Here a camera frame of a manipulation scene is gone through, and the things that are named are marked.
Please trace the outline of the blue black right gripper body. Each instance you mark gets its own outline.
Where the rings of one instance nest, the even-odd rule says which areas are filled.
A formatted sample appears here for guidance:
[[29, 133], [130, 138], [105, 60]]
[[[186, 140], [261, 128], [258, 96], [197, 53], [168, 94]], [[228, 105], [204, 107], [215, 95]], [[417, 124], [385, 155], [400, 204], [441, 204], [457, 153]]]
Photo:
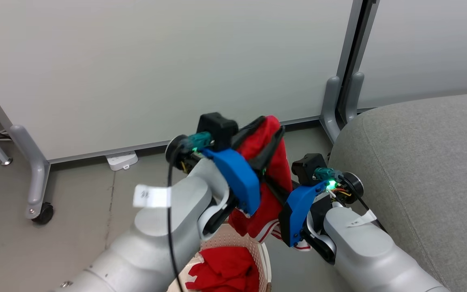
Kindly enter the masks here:
[[306, 243], [311, 248], [328, 248], [323, 231], [327, 212], [361, 199], [363, 183], [355, 174], [338, 170], [313, 170], [304, 182], [289, 194], [278, 215], [280, 238], [289, 247]]

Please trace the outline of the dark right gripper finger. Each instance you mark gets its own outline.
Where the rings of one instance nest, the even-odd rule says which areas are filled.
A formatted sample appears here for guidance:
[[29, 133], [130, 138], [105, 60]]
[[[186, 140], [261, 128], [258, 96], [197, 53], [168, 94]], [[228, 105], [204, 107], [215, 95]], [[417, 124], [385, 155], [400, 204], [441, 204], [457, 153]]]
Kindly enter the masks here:
[[288, 198], [295, 187], [294, 181], [291, 181], [291, 188], [285, 188], [267, 174], [263, 176], [263, 182], [275, 198]]

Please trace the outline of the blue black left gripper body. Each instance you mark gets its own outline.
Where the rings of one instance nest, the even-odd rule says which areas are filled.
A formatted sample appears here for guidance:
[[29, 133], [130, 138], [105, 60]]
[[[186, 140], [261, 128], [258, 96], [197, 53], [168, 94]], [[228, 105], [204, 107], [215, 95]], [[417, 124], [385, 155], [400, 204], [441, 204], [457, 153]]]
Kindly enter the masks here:
[[261, 205], [259, 179], [248, 161], [232, 148], [231, 140], [231, 136], [178, 135], [167, 145], [165, 157], [186, 174], [194, 170], [202, 174], [211, 171], [205, 177], [213, 183], [225, 181], [236, 207], [252, 216]]

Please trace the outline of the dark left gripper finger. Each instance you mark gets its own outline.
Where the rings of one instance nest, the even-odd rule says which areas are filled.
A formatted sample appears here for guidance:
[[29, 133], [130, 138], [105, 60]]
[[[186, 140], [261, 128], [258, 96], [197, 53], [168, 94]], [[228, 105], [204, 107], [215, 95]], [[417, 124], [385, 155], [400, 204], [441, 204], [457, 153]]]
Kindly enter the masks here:
[[254, 134], [255, 131], [265, 122], [266, 117], [260, 116], [257, 119], [250, 122], [250, 124], [241, 128], [233, 137], [232, 137], [232, 149], [237, 150], [243, 142]]
[[258, 153], [257, 157], [250, 159], [250, 166], [255, 173], [265, 173], [271, 160], [285, 134], [285, 126], [280, 126], [271, 137], [269, 143]]

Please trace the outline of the red jersey with white stripes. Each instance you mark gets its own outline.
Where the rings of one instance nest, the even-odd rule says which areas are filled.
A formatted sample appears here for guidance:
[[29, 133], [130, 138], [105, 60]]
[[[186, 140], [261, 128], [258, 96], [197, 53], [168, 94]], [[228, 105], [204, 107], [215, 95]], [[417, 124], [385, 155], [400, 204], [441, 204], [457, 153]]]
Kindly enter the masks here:
[[[258, 153], [269, 143], [271, 137], [280, 127], [280, 122], [273, 115], [266, 116], [265, 122], [259, 126], [254, 134], [250, 135], [236, 150], [247, 161], [257, 157]], [[265, 174], [285, 188], [291, 188], [291, 170], [287, 159], [287, 151], [283, 139], [271, 160]], [[262, 243], [272, 235], [282, 240], [281, 224], [278, 215], [283, 210], [283, 205], [275, 198], [264, 182], [261, 182], [261, 204], [253, 215], [246, 215], [239, 209], [234, 209], [229, 215], [230, 224], [237, 234], [248, 235], [252, 241]]]

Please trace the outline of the plain red garment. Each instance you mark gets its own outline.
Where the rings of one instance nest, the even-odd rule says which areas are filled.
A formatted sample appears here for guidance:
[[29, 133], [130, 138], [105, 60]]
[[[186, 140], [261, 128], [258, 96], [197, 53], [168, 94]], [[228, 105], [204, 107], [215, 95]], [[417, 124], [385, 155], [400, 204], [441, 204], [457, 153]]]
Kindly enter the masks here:
[[185, 286], [197, 292], [258, 292], [259, 270], [246, 247], [203, 249], [202, 261], [189, 270]]

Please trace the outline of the cream perforated laundry basket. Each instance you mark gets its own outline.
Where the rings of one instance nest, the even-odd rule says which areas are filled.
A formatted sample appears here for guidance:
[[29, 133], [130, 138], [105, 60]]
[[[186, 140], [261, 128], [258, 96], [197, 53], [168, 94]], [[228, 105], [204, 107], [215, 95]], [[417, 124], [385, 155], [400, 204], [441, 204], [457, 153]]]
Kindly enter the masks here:
[[[258, 292], [272, 292], [272, 274], [271, 261], [269, 252], [265, 243], [257, 243], [251, 240], [248, 235], [241, 236], [237, 234], [232, 226], [228, 223], [223, 223], [217, 233], [211, 240], [201, 242], [200, 252], [203, 249], [217, 248], [223, 246], [245, 247], [248, 249], [254, 259], [259, 272], [259, 287]], [[185, 268], [180, 272], [179, 279], [184, 285], [186, 281], [193, 281], [195, 277], [189, 276], [190, 269], [195, 264], [203, 262], [203, 258], [199, 253], [195, 253], [194, 257], [188, 262]], [[174, 280], [167, 292], [180, 292], [178, 283]]]

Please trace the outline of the white paper tag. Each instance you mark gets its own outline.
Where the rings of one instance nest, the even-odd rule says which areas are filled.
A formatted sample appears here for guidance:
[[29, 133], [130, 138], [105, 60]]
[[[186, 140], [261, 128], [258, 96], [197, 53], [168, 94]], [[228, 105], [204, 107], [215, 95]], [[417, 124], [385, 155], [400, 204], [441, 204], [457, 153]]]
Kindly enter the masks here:
[[377, 220], [376, 215], [369, 209], [365, 212], [364, 215], [361, 215], [355, 220], [352, 220], [351, 222], [347, 223], [346, 226], [347, 227], [358, 227], [363, 224], [373, 223], [376, 220]]
[[153, 187], [138, 184], [133, 194], [135, 208], [170, 208], [172, 187]]

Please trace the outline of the white power strip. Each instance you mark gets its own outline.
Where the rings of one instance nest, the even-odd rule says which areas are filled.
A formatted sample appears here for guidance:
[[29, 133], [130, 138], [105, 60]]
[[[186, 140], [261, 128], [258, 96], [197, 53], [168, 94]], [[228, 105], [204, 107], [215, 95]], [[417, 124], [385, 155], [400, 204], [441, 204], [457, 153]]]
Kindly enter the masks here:
[[113, 171], [128, 170], [131, 165], [134, 165], [138, 162], [138, 156], [135, 151], [106, 155], [105, 158], [109, 167]]

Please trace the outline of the wide white partition panel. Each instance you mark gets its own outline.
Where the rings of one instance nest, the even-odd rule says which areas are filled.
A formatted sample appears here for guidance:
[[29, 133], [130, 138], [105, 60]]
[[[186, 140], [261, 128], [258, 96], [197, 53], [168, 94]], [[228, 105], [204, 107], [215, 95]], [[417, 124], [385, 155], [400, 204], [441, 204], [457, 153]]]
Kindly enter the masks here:
[[48, 160], [316, 118], [353, 0], [0, 0], [0, 107]]

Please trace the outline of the grey fabric sofa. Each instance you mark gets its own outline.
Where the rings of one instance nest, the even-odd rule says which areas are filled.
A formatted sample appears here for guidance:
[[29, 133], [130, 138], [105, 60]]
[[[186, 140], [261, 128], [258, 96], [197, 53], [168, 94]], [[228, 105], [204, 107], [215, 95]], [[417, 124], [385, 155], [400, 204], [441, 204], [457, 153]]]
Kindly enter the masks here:
[[366, 111], [339, 133], [328, 164], [359, 177], [398, 247], [467, 292], [467, 95]]

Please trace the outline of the narrow white partition panel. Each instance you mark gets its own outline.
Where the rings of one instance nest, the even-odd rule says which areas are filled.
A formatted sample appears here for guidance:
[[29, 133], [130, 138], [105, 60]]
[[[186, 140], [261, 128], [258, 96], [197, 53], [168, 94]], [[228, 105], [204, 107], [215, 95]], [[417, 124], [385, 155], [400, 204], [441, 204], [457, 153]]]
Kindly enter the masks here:
[[380, 0], [358, 108], [467, 94], [467, 0]]

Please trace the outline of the black caster wheel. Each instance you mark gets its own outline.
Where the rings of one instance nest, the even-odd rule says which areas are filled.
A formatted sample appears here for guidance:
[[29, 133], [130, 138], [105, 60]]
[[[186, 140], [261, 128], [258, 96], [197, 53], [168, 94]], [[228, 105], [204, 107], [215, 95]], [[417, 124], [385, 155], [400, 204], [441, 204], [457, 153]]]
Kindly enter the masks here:
[[43, 202], [41, 205], [41, 212], [39, 213], [37, 217], [31, 219], [31, 221], [34, 224], [45, 225], [48, 222], [50, 222], [50, 220], [52, 220], [53, 215], [54, 215], [53, 205], [50, 202]]

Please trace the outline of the grey partition leg with caster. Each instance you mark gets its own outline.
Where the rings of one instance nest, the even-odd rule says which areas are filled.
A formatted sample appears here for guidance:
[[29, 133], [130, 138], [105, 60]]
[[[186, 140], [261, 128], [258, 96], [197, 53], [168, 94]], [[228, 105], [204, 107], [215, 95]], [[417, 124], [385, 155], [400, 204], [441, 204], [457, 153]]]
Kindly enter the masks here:
[[42, 203], [46, 202], [44, 197], [51, 165], [24, 126], [13, 125], [9, 133], [31, 168], [31, 182], [25, 211], [26, 218], [31, 220], [39, 215]]

